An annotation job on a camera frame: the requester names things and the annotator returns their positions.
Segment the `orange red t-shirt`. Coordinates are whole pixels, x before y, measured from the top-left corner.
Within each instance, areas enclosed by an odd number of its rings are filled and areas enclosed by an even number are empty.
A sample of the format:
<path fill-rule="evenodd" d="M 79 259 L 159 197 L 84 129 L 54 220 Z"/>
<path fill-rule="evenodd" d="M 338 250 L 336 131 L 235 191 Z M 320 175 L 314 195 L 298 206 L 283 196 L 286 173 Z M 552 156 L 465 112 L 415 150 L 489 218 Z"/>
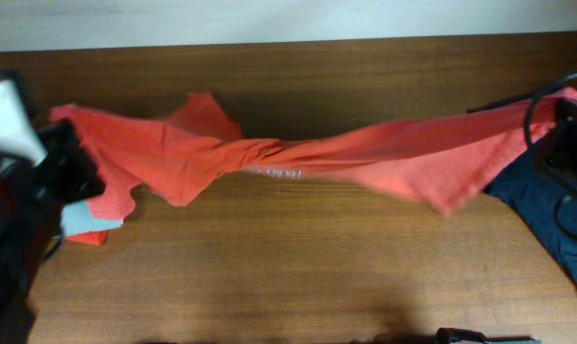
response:
<path fill-rule="evenodd" d="M 222 175 L 329 178 L 429 204 L 449 215 L 479 194 L 525 150 L 526 101 L 449 118 L 379 123 L 332 138 L 245 139 L 209 93 L 198 93 L 162 120 L 123 118 L 77 105 L 51 111 L 66 119 L 106 188 L 92 213 L 119 220 L 135 208 L 139 185 L 174 206 L 191 203 Z"/>

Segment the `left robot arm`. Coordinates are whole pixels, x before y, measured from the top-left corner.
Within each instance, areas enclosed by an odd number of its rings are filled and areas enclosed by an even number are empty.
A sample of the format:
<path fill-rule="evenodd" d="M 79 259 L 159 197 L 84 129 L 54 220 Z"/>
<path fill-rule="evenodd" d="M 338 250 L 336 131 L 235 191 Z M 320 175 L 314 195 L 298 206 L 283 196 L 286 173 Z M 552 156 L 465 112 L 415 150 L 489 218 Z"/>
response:
<path fill-rule="evenodd" d="M 0 151 L 0 343 L 29 338 L 35 321 L 29 294 L 40 267 L 65 241 L 63 208 L 105 189 L 69 121 L 37 136 L 48 152 L 40 164 Z"/>

